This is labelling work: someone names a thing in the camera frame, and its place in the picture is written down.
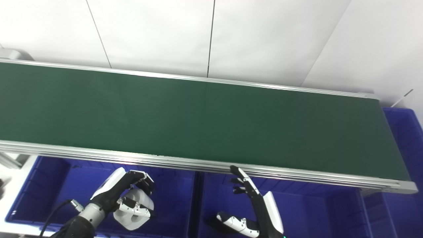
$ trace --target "blue crate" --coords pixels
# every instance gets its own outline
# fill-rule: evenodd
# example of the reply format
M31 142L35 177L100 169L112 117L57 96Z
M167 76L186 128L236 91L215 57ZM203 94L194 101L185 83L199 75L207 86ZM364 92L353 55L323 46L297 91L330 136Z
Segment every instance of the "blue crate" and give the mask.
M414 111L383 108L404 163L420 192L364 198L374 238L423 237L423 131Z
M41 228L52 209L62 201L76 199L87 205L95 190L119 167L150 174L157 188L151 195L157 217L137 230L128 231L109 214L99 225L97 236L186 238L195 172L95 161L39 157L6 221ZM75 215L77 212L71 205L63 207L47 230L58 231Z
M208 225L219 211L255 220L247 195L232 193L230 174L205 173L199 238L245 238ZM253 177L262 194L272 191L288 238L371 238L363 198L357 188Z

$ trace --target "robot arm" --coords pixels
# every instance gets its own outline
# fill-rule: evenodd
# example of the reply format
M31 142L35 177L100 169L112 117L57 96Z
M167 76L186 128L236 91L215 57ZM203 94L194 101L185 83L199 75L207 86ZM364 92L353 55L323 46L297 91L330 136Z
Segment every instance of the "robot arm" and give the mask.
M283 226L272 192L264 196L256 188L251 178L240 168L231 166L231 173L238 176L231 182L242 187L234 187L234 194L247 194L253 205L257 222L219 212L216 218L225 226L248 237L282 238Z
M146 205L129 198L127 194L130 192L121 198L122 193L127 189L130 189L130 191L137 190L131 194L141 194L144 196L142 201L145 201ZM136 170L126 172L124 168L118 168L97 189L91 197L90 203L84 209L80 209L82 211L79 215L69 220L51 237L93 238L94 231L98 225L107 217L108 213L115 211L120 212L121 216L118 222L126 228L128 228L128 224L124 224L125 220L122 218L122 214L140 216L143 218L144 223L150 217L154 216L154 205L148 197L153 190L154 181L147 173Z

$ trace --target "panel seam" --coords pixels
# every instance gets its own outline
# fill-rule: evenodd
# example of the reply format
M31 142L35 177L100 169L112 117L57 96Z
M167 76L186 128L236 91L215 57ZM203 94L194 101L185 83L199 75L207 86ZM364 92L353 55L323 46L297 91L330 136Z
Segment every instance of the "panel seam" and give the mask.
M91 11L90 4L88 3L88 0L85 0L85 2L87 3L88 10L90 11L91 18L93 19L93 22L94 22L94 26L96 27L97 35L99 36L100 42L101 42L102 47L103 47L104 54L106 55L107 62L109 63L109 67L112 68L112 65L110 64L109 56L107 55L106 48L104 47L104 44L103 44L102 37L100 36L99 29L97 28L97 24L96 24L96 21L94 19L93 12Z
M316 64L317 60L319 59L319 57L320 57L321 53L323 52L324 48L326 47L327 43L329 42L330 38L332 37L333 33L335 32L335 29L338 27L339 23L341 22L342 17L345 15L345 13L346 13L346 11L347 11L348 7L351 5L351 2L352 2L352 1L353 1L353 0L351 0L351 1L348 3L348 6L345 8L344 12L342 13L342 16L339 18L338 23L336 23L336 26L333 28L332 33L331 33L331 34L330 34L330 36L327 38L327 41L326 41L326 43L324 44L324 46L321 48L319 55L316 57L316 60L314 60L313 65L310 67L310 70L308 71L307 75L306 75L306 76L304 77L304 79L302 80L300 87L302 87L302 85L304 84L305 80L307 79L308 75L310 74L311 70L313 69L314 65Z
M210 54L212 52L212 37L213 37L213 23L214 23L214 7L216 5L216 0L213 1L213 13L211 15L211 30L210 30L210 44L209 44L209 60L207 62L207 76L209 77L209 70L210 70Z

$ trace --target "metal connector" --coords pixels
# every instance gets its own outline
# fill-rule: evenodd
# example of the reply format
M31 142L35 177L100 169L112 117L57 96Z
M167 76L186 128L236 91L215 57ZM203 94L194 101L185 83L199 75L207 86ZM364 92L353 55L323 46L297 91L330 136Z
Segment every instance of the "metal connector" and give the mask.
M75 199L72 199L71 204L78 212L82 212L84 210L84 207Z
M20 169L22 164L7 155L6 153L0 152L0 164L4 165L9 169Z

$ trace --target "cable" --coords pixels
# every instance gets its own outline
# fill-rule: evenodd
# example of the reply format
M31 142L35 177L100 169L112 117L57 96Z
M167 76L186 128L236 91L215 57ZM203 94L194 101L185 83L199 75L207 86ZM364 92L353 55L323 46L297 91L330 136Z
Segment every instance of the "cable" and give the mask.
M72 201L72 199L66 199L64 200L61 204L59 204L57 207L55 207L53 209L53 211L50 213L49 217L47 217L46 223L44 223L43 228L41 229L41 233L40 233L40 237L39 238L43 238L43 234L44 231L47 229L47 226L50 224L50 220L53 217L54 214L56 214L56 212L61 209L64 205L70 203Z

